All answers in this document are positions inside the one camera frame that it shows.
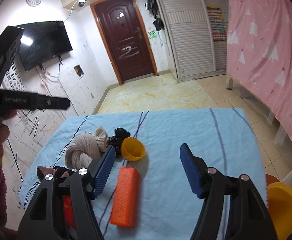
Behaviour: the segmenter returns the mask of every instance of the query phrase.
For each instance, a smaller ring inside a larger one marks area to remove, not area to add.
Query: black tv screen
[[[25,70],[73,50],[64,22],[37,22],[18,25],[24,29],[19,55]]]

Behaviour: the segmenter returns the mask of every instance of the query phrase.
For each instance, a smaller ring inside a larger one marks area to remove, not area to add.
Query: light blue bedsheet
[[[94,133],[102,126],[109,136],[114,129],[123,127],[134,135],[141,113],[91,115],[77,134]],[[84,120],[84,116],[68,118],[39,152],[24,178],[19,192],[21,203],[31,186],[38,181],[37,166],[49,167],[61,150],[70,142]],[[238,108],[168,110],[149,112],[138,132],[147,155],[130,163],[141,174],[137,220],[135,228],[109,225],[106,240],[184,240],[190,239],[201,211],[203,200],[192,193],[182,163],[179,148],[187,143],[195,156],[207,166],[217,168],[228,176],[250,176],[266,203],[266,180],[262,159],[254,133],[243,110]],[[56,165],[65,166],[63,155]],[[115,161],[104,192],[93,201],[96,217],[100,218],[116,186],[120,161]],[[229,199],[224,206],[229,208]],[[101,222],[101,231],[110,216],[108,206]],[[228,213],[223,214],[217,239],[225,233]]]

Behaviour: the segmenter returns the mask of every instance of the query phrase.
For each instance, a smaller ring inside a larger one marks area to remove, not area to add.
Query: door handle
[[[135,33],[138,33],[138,37],[139,37],[140,39],[143,38],[143,34],[142,34],[141,28],[140,28],[139,26],[137,27],[137,31],[135,31]]]

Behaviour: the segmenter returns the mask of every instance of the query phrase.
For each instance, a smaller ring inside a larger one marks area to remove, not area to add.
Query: green graffiti
[[[156,39],[157,38],[156,31],[149,31],[148,34],[149,34],[149,38],[150,39]]]

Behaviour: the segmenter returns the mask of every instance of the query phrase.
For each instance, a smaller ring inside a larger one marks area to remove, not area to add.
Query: dark red door
[[[107,0],[95,10],[122,80],[154,73],[133,1]]]

